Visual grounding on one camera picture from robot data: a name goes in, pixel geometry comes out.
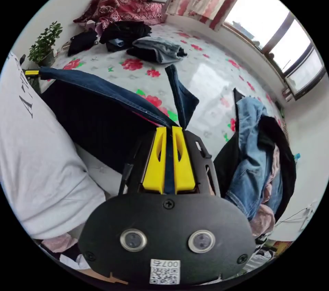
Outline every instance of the white t-shirt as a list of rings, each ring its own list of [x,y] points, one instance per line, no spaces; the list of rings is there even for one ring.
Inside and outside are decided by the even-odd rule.
[[[72,230],[105,201],[104,191],[90,178],[71,138],[29,85],[13,53],[0,74],[0,182],[35,239]]]

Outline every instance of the cable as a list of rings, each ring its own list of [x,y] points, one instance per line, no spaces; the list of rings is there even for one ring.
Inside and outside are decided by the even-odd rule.
[[[282,222],[290,222],[290,221],[294,221],[294,220],[298,220],[298,219],[302,219],[302,218],[304,218],[304,217],[301,217],[301,218],[297,218],[297,219],[288,220],[288,219],[292,218],[293,216],[298,215],[298,213],[300,213],[300,212],[302,212],[302,211],[304,211],[304,210],[307,210],[307,209],[308,209],[308,208],[304,208],[304,209],[299,210],[299,211],[298,211],[297,213],[295,213],[294,215],[288,217],[287,219],[284,219],[284,220],[280,221],[277,225],[274,226],[274,228],[277,227],[277,226],[278,226],[279,224],[281,224]]]

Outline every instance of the printed number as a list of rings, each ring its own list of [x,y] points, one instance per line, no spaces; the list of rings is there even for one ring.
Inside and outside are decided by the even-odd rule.
[[[162,267],[178,267],[178,262],[177,261],[164,261],[162,264]]]

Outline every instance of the potted plant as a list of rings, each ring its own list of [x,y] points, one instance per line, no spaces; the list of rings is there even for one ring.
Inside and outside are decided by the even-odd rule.
[[[59,38],[60,33],[62,33],[61,24],[58,24],[57,21],[51,23],[31,46],[29,60],[34,61],[39,66],[51,66],[55,62],[52,46]]]

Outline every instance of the yellow plastic part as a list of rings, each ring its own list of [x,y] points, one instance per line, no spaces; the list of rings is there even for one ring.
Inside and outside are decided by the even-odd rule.
[[[25,75],[26,76],[39,75],[39,71],[37,71],[37,70],[27,70],[27,71],[25,71]]]
[[[182,128],[178,126],[172,127],[172,140],[174,151],[175,193],[191,191],[195,188],[195,180]]]
[[[165,126],[157,128],[153,147],[148,161],[143,187],[146,190],[158,191],[163,194],[165,186],[165,170],[166,170],[166,146],[167,146],[167,129]]]

